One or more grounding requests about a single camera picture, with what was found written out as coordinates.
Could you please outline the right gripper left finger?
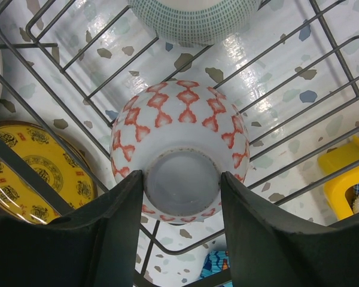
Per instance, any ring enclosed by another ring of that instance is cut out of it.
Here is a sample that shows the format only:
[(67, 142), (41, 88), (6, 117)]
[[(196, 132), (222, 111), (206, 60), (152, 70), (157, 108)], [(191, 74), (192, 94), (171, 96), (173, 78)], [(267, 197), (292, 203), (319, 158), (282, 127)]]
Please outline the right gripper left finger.
[(0, 216), (0, 286), (132, 286), (142, 196), (136, 170), (47, 225)]

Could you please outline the light blue bowl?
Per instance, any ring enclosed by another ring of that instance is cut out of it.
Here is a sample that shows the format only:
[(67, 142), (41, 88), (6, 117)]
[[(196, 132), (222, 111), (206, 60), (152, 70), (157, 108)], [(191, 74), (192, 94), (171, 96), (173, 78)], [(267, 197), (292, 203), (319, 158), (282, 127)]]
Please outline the light blue bowl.
[(242, 29), (261, 1), (128, 1), (143, 25), (156, 36), (183, 47), (209, 46)]

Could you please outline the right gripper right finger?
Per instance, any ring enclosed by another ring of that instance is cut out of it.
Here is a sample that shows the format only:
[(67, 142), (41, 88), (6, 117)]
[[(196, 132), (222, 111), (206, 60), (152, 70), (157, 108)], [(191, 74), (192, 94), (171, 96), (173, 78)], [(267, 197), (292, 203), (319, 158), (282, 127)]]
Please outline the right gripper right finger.
[(359, 286), (359, 213), (330, 226), (299, 218), (221, 175), (235, 286)]

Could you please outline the blue patterned bowl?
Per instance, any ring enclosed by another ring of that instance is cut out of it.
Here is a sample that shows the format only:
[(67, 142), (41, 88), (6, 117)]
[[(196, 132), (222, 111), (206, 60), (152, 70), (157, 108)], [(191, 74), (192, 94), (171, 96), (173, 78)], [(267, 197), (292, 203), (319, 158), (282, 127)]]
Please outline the blue patterned bowl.
[(245, 180), (250, 140), (225, 95), (195, 81), (167, 81), (128, 101), (112, 127), (109, 153), (117, 182), (143, 173), (144, 214), (183, 225), (221, 211), (221, 174)]

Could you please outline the wire dish rack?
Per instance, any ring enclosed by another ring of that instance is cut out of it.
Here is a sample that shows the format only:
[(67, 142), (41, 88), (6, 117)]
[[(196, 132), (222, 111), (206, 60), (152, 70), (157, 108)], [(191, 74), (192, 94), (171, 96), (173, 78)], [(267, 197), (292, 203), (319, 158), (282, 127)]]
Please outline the wire dish rack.
[[(261, 1), (242, 29), (194, 47), (156, 36), (127, 2), (0, 1), (2, 91), (91, 177), (95, 199), (121, 182), (109, 148), (124, 106), (185, 80), (216, 89), (244, 119), (244, 186), (310, 222), (341, 221), (323, 194), (334, 176), (318, 157), (359, 137), (359, 1)], [(58, 218), (76, 210), (1, 140), (0, 160)], [(230, 268), (200, 278), (212, 251), (228, 251), (223, 208), (183, 225), (141, 208), (132, 286), (233, 284)]]

